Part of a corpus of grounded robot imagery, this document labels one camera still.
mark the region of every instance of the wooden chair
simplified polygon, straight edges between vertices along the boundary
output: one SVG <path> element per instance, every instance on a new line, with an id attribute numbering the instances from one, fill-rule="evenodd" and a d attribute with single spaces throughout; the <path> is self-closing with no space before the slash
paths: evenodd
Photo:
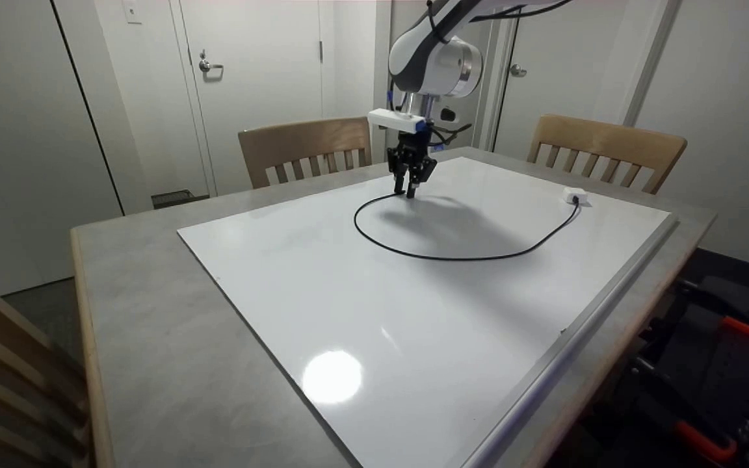
<path id="1" fill-rule="evenodd" d="M 2 300 L 0 467 L 92 467 L 83 368 Z"/>
<path id="2" fill-rule="evenodd" d="M 276 173 L 278 183 L 288 183 L 288 174 L 305 181 L 305 161 L 310 161 L 312 177 L 322 174 L 319 160 L 326 173 L 339 173 L 339 157 L 343 170 L 371 168 L 370 123 L 365 118 L 248 130 L 240 133 L 240 143 L 253 187 L 270 185 L 269 170 Z"/>
<path id="3" fill-rule="evenodd" d="M 547 168 L 556 170 L 562 161 L 564 173 L 591 181 L 599 174 L 595 168 L 604 168 L 600 181 L 622 187 L 633 187 L 637 174 L 647 170 L 650 174 L 639 191 L 657 192 L 683 155 L 687 140 L 637 127 L 547 114 L 538 121 L 530 140 L 530 165 L 538 161 L 543 146 L 549 146 Z"/>

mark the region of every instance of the floor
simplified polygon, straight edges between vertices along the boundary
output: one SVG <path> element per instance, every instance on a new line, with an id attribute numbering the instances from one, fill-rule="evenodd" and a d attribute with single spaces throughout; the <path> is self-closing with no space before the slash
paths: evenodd
<path id="1" fill-rule="evenodd" d="M 749 266 L 713 252 L 696 252 L 683 277 L 749 309 Z M 83 363 L 74 281 L 9 295 L 15 309 L 37 322 L 58 347 Z M 657 369 L 713 422 L 733 433 L 749 413 L 749 344 L 717 335 L 717 318 L 687 308 Z M 642 387 L 622 380 L 607 406 L 595 406 L 569 433 L 551 467 L 702 467 L 702 461 L 655 422 L 665 408 Z"/>

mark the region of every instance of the white whiteboard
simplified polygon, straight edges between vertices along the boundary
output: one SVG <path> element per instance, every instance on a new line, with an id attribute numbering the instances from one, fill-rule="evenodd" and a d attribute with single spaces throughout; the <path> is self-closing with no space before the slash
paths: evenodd
<path id="1" fill-rule="evenodd" d="M 569 351 L 562 334 L 604 308 L 674 218 L 591 196 L 527 257 L 425 264 L 353 233 L 353 211 L 391 187 L 382 177 L 179 235 L 360 464 L 465 467 Z M 566 216 L 560 185 L 456 160 L 419 200 L 371 205 L 361 226 L 413 252 L 492 256 Z"/>

